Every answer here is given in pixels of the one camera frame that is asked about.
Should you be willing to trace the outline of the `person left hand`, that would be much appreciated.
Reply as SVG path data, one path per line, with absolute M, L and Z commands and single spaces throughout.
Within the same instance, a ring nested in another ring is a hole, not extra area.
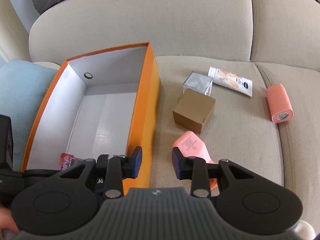
M 19 229 L 12 217 L 11 211 L 6 207 L 0 207 L 0 228 L 1 230 L 11 230 L 19 233 Z

